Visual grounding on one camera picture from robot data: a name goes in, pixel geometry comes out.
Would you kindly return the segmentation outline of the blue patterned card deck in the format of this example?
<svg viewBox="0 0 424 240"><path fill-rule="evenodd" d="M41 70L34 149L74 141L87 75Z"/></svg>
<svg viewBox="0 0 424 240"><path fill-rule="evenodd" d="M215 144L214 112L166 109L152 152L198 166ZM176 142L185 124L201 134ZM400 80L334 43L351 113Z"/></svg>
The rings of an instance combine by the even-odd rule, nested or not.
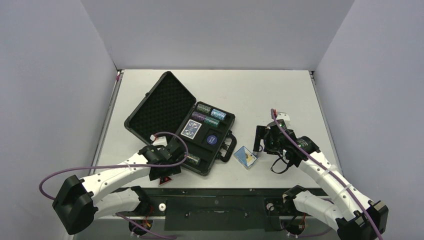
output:
<svg viewBox="0 0 424 240"><path fill-rule="evenodd" d="M181 131L183 137L193 140L199 132L202 123L189 119Z"/></svg>

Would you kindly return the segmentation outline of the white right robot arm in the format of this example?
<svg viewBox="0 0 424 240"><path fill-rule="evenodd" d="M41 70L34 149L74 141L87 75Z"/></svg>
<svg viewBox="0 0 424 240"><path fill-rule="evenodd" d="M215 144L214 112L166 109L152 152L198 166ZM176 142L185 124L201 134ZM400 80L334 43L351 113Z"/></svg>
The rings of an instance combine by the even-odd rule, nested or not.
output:
<svg viewBox="0 0 424 240"><path fill-rule="evenodd" d="M341 240L383 238L388 207L349 183L309 137L296 137L281 119L256 127L254 151L259 151L260 145L266 154L281 157L287 168L296 167L307 174L329 197L324 200L296 185L282 195L282 207L287 213L310 215L335 230Z"/></svg>

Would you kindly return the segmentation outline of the triangular all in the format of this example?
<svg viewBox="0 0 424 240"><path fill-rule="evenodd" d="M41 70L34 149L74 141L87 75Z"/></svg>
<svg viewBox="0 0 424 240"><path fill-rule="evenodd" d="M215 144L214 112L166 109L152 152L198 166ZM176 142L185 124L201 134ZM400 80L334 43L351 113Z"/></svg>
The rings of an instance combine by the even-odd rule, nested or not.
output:
<svg viewBox="0 0 424 240"><path fill-rule="evenodd" d="M159 187L160 187L160 186L163 186L164 184L167 184L167 183L169 183L170 181L172 181L172 178L171 178L171 177L169 177L169 176L162 177L162 178L160 178L160 179L159 179L158 186L159 186Z"/></svg>

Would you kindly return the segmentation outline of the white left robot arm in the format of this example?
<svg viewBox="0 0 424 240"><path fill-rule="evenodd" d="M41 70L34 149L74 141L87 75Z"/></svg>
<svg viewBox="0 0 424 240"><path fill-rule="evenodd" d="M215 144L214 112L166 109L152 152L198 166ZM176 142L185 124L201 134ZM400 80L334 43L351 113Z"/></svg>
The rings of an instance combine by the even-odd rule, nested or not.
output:
<svg viewBox="0 0 424 240"><path fill-rule="evenodd" d="M167 146L147 145L117 165L101 166L97 174L66 178L52 207L69 235L82 232L101 217L149 213L153 207L145 191L140 186L126 185L147 177L152 169L178 167L188 153L183 140Z"/></svg>

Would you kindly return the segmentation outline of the yellow-blue chip stack bottom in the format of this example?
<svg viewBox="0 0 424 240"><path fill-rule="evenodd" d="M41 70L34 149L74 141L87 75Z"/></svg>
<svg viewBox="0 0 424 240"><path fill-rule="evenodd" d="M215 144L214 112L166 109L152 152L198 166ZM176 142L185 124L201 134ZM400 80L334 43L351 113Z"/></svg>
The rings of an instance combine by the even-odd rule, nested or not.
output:
<svg viewBox="0 0 424 240"><path fill-rule="evenodd" d="M200 164L201 158L193 154L188 154L187 161L192 165L198 166Z"/></svg>

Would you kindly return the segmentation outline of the light blue chip stack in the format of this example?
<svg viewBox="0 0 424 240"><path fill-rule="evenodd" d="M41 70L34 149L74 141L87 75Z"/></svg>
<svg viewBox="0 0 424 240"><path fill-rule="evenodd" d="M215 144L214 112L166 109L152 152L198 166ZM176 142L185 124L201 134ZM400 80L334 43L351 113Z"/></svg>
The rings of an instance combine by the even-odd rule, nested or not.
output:
<svg viewBox="0 0 424 240"><path fill-rule="evenodd" d="M212 117L216 118L216 119L219 119L220 121L224 121L224 120L225 120L225 118L226 118L226 116L227 116L227 114L226 114L225 112L220 111L220 110L215 109L215 108L214 108L214 109L212 109L212 111L211 111L210 115L211 115Z"/></svg>

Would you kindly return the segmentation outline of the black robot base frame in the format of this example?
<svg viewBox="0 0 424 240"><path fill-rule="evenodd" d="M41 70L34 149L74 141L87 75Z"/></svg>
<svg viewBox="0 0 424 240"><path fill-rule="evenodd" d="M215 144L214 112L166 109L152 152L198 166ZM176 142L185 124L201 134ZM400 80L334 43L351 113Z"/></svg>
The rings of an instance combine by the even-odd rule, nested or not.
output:
<svg viewBox="0 0 424 240"><path fill-rule="evenodd" d="M143 188L133 219L163 220L165 231L245 231L298 225L304 213L283 203L286 188Z"/></svg>

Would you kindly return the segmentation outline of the blue ace card box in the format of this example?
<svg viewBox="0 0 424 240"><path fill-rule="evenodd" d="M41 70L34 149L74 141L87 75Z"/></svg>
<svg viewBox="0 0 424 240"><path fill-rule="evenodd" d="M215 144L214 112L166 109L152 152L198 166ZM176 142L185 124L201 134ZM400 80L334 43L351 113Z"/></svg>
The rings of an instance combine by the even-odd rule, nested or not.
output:
<svg viewBox="0 0 424 240"><path fill-rule="evenodd" d="M255 162L257 161L257 157L248 150L245 146L239 148L233 156L246 168L250 169Z"/></svg>

